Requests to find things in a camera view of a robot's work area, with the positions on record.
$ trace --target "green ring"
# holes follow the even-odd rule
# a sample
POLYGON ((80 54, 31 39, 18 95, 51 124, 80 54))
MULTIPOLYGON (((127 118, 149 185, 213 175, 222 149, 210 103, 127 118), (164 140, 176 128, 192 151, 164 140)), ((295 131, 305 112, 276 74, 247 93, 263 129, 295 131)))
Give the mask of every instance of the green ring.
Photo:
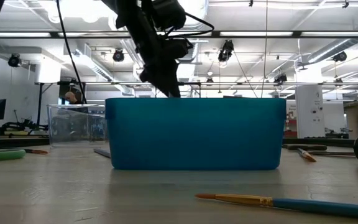
POLYGON ((21 159, 24 157, 24 155, 25 155, 25 150, 23 149, 13 149, 13 150, 0 149, 0 161, 21 159))

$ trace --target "white column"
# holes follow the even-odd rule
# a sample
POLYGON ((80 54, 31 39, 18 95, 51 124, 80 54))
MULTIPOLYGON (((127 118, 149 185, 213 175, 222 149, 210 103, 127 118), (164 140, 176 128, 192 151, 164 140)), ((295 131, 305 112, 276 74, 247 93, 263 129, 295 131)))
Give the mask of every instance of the white column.
MULTIPOLYGON (((309 65, 307 70, 296 71, 295 79, 297 82, 321 82, 321 68, 309 65)), ((298 138, 325 137, 322 86, 298 86, 295 98, 298 138)))

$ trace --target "blue plastic bin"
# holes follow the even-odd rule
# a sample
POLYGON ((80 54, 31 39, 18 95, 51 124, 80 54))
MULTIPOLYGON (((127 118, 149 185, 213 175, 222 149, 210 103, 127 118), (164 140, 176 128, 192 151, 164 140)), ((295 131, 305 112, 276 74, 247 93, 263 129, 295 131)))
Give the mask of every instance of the blue plastic bin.
POLYGON ((111 163, 124 170, 269 170, 280 164, 284 99, 111 98, 111 163))

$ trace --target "clear plastic bin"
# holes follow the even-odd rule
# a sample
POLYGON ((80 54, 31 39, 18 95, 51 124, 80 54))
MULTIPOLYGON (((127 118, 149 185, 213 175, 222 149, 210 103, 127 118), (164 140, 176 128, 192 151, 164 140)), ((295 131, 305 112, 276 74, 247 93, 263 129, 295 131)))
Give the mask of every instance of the clear plastic bin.
POLYGON ((101 148, 108 138, 103 105, 48 105, 48 125, 51 148, 101 148))

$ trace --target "workbench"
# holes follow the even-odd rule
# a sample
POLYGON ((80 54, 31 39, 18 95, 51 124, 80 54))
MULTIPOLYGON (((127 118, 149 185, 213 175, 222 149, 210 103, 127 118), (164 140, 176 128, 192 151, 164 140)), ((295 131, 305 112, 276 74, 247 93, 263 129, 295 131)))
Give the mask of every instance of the workbench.
POLYGON ((358 160, 316 159, 306 162, 283 149, 279 168, 270 171, 124 171, 89 148, 26 154, 0 162, 0 224, 358 223, 194 198, 249 194, 358 203, 358 160))

